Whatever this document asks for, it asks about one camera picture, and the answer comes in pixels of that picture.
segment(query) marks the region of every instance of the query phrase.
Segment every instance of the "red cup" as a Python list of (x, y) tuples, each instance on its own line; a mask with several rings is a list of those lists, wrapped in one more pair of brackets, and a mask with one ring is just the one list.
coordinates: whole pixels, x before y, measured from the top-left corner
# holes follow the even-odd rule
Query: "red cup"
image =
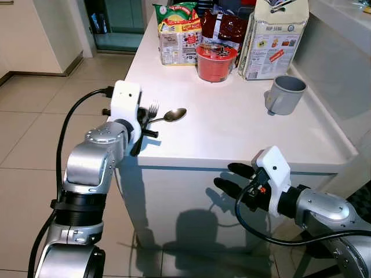
[(226, 80), (237, 56), (237, 50), (218, 44), (200, 45), (196, 52), (198, 76), (209, 82)]

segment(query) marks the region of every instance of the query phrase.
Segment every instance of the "countertop surface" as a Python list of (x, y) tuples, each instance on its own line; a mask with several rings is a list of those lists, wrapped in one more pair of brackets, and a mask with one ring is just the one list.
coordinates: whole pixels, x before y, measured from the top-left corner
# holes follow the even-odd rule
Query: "countertop surface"
[(264, 106), (271, 80), (246, 81), (234, 70), (226, 81), (210, 83), (195, 66), (162, 65), (155, 16), (125, 80), (141, 85), (142, 107), (159, 102), (159, 117), (187, 109), (177, 122), (149, 126), (159, 137), (144, 139), (139, 165), (225, 169), (277, 145), (292, 171), (337, 173), (357, 154), (311, 90), (291, 115), (271, 116)]

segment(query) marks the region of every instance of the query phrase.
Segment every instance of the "food package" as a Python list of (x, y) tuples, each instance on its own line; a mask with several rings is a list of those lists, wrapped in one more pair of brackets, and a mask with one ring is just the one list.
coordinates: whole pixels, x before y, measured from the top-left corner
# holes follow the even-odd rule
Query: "food package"
[(185, 2), (172, 6), (153, 5), (156, 11), (157, 24), (160, 24), (165, 19), (171, 21), (182, 21), (198, 17), (194, 10), (197, 2)]
[(237, 50), (217, 43), (201, 44), (196, 49), (198, 76), (209, 82), (221, 82), (231, 72)]
[(201, 43), (200, 19), (172, 21), (159, 25), (159, 50), (163, 65), (197, 64), (196, 48)]
[(211, 14), (207, 10), (201, 18), (202, 42), (219, 43), (240, 52), (247, 26), (247, 20), (240, 19), (238, 16)]
[(250, 15), (238, 73), (247, 80), (273, 79), (285, 74), (308, 18), (308, 0), (287, 1), (287, 5), (278, 9), (266, 0), (257, 0)]

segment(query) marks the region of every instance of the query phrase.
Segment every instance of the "black cable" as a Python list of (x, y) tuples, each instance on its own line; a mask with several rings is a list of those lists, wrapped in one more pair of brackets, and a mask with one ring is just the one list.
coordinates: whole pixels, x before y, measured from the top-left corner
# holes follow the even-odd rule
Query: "black cable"
[(88, 99), (89, 97), (92, 97), (96, 94), (102, 94), (102, 93), (105, 93), (106, 92), (106, 89), (98, 89), (98, 90), (95, 90), (89, 94), (86, 94), (85, 96), (83, 96), (82, 98), (80, 98), (74, 106), (72, 106), (72, 108), (70, 109), (70, 111), (68, 112), (66, 118), (64, 119), (64, 123), (63, 123), (63, 126), (62, 126), (62, 129), (60, 131), (60, 135), (59, 135), (59, 141), (58, 141), (58, 147), (57, 147), (57, 155), (56, 155), (56, 178), (57, 178), (57, 202), (60, 201), (60, 196), (61, 196), (61, 193), (62, 193), (62, 165), (61, 165), (61, 160), (62, 160), (62, 147), (63, 147), (63, 141), (64, 141), (64, 136), (66, 134), (66, 130), (67, 130), (67, 125), (68, 125), (68, 122), (70, 121), (70, 118), (72, 117), (73, 113), (75, 112), (75, 110), (78, 108), (78, 106), (83, 103), (86, 99)]
[[(63, 147), (63, 141), (64, 141), (64, 136), (66, 134), (68, 122), (70, 121), (70, 118), (72, 117), (73, 113), (75, 110), (78, 108), (78, 106), (83, 103), (86, 99), (89, 97), (92, 97), (96, 94), (104, 93), (106, 97), (112, 97), (112, 91), (113, 87), (109, 86), (106, 89), (99, 89), (95, 90), (89, 94), (86, 94), (82, 98), (80, 98), (74, 106), (70, 109), (68, 112), (66, 118), (64, 119), (63, 126), (59, 135), (59, 141), (58, 141), (58, 147), (57, 147), (57, 154), (56, 154), (56, 180), (57, 180), (57, 201), (60, 201), (61, 197), (61, 192), (62, 192), (62, 165), (61, 165), (61, 154), (62, 154), (62, 147)], [(37, 256), (37, 251), (39, 249), (40, 242), (46, 233), (46, 230), (48, 227), (51, 225), (52, 221), (54, 220), (56, 216), (56, 210), (53, 210), (52, 213), (50, 214), (49, 218), (45, 221), (43, 224), (42, 228), (40, 229), (35, 241), (34, 245), (32, 245), (31, 249), (31, 254), (30, 254), (30, 259), (28, 261), (28, 271), (27, 271), (27, 278), (33, 278), (34, 277), (34, 271), (35, 271), (35, 263), (36, 263), (36, 256)]]
[(281, 240), (281, 239), (275, 239), (274, 237), (267, 236), (263, 233), (258, 232), (254, 228), (250, 227), (245, 220), (241, 216), (240, 212), (240, 205), (241, 200), (243, 196), (246, 194), (246, 192), (253, 188), (254, 185), (248, 185), (246, 186), (241, 192), (239, 193), (235, 205), (234, 205), (234, 211), (236, 213), (236, 217), (238, 222), (250, 233), (253, 235), (267, 241), (273, 244), (282, 245), (282, 246), (303, 246), (308, 245), (311, 243), (321, 242), (323, 240), (329, 240), (329, 239), (336, 239), (338, 237), (344, 237), (344, 236), (371, 236), (371, 231), (365, 231), (365, 230), (347, 230), (347, 231), (339, 231), (339, 232), (333, 232), (333, 233), (327, 233), (320, 236), (314, 236), (309, 240), (298, 240), (298, 241), (288, 241), (288, 240)]
[(33, 278), (34, 277), (34, 271), (35, 271), (35, 263), (36, 263), (36, 255), (37, 255), (37, 250), (39, 249), (40, 242), (42, 240), (42, 237), (44, 236), (46, 230), (50, 226), (50, 223), (52, 223), (54, 217), (56, 216), (56, 211), (53, 210), (52, 213), (50, 214), (49, 218), (45, 221), (44, 225), (42, 225), (35, 241), (34, 245), (32, 246), (31, 249), (31, 254), (30, 254), (30, 260), (28, 261), (28, 272), (27, 272), (27, 278)]

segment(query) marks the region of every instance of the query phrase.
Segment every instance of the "beige tile floor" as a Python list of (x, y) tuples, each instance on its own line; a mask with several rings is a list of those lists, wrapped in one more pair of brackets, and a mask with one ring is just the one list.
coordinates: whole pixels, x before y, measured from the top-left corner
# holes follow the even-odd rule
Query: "beige tile floor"
[[(304, 247), (281, 247), (274, 254), (279, 276), (301, 278), (336, 264), (335, 259), (315, 259), (304, 254)], [(344, 278), (342, 274), (332, 278)]]
[[(14, 76), (0, 87), (1, 278), (26, 277), (32, 243), (55, 196), (55, 152), (66, 113), (84, 94), (124, 79), (132, 59), (99, 54), (85, 59), (67, 78)], [(106, 121), (100, 112), (108, 106), (108, 99), (96, 96), (77, 109), (67, 130), (63, 168), (84, 133)], [(290, 260), (290, 266), (287, 260), (276, 266), (273, 256), (251, 259), (244, 255), (140, 249), (133, 244), (134, 229), (115, 180), (107, 197), (104, 222), (99, 246), (107, 254), (106, 276), (275, 278), (279, 273), (290, 278), (300, 257)]]

